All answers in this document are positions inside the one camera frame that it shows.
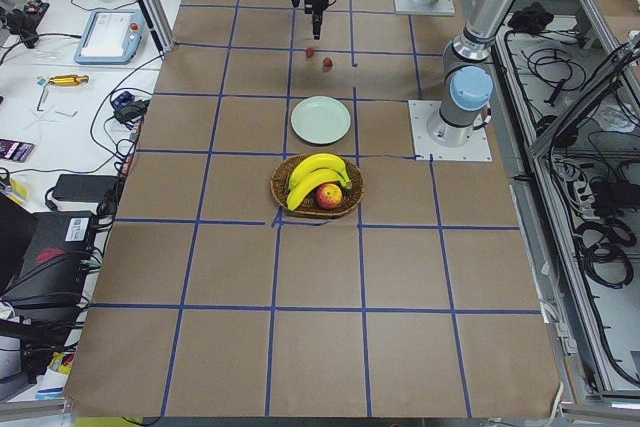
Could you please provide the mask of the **gold metal cylinder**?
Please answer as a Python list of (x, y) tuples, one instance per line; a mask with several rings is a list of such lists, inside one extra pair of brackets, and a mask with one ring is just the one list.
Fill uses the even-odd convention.
[(89, 82), (88, 75), (77, 75), (77, 74), (67, 74), (67, 75), (57, 75), (50, 77), (47, 80), (48, 85), (59, 86), (59, 87), (75, 87), (83, 84), (87, 84)]

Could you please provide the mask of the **black laptop computer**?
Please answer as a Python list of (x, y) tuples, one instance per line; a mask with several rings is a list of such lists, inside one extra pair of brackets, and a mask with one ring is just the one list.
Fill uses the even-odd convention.
[(61, 346), (79, 313), (97, 218), (89, 211), (30, 213), (1, 198), (1, 302), (17, 318), (1, 334)]

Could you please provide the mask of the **light green plate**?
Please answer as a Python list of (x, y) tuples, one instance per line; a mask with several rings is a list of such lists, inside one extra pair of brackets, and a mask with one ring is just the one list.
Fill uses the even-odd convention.
[(348, 133), (351, 115), (340, 101), (327, 96), (313, 96), (295, 106), (290, 123), (294, 133), (303, 141), (327, 145)]

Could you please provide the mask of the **yellow banana bunch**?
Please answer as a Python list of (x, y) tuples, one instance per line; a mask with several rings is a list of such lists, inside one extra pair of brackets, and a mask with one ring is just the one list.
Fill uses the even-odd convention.
[(316, 187), (331, 182), (339, 182), (346, 189), (351, 188), (345, 161), (330, 153), (317, 153), (306, 157), (289, 177), (287, 208), (296, 210)]

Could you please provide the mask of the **red yellow apple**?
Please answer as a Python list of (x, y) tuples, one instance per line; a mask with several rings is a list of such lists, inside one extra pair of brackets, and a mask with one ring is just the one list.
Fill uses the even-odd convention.
[(343, 201), (342, 189), (335, 183), (324, 183), (316, 188), (315, 200), (323, 210), (337, 209)]

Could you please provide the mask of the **woven wicker basket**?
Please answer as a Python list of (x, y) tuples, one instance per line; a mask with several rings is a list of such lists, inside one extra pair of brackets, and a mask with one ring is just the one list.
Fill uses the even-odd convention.
[(334, 210), (321, 209), (315, 200), (315, 190), (309, 193), (296, 210), (289, 210), (286, 205), (289, 193), (289, 177), (294, 168), (306, 157), (311, 155), (297, 155), (283, 161), (273, 172), (270, 180), (270, 189), (274, 200), (292, 215), (299, 217), (332, 218), (341, 217), (354, 210), (362, 200), (364, 194), (364, 180), (358, 167), (352, 162), (342, 159), (346, 163), (347, 173), (351, 179), (351, 188), (343, 188), (339, 182), (331, 182), (339, 185), (343, 192), (343, 201), (340, 207)]

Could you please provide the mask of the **blue teach pendant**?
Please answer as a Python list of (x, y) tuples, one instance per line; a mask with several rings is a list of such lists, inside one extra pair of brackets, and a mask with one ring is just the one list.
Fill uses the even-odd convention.
[(98, 10), (85, 26), (74, 61), (80, 65), (122, 65), (136, 54), (146, 26), (139, 10)]

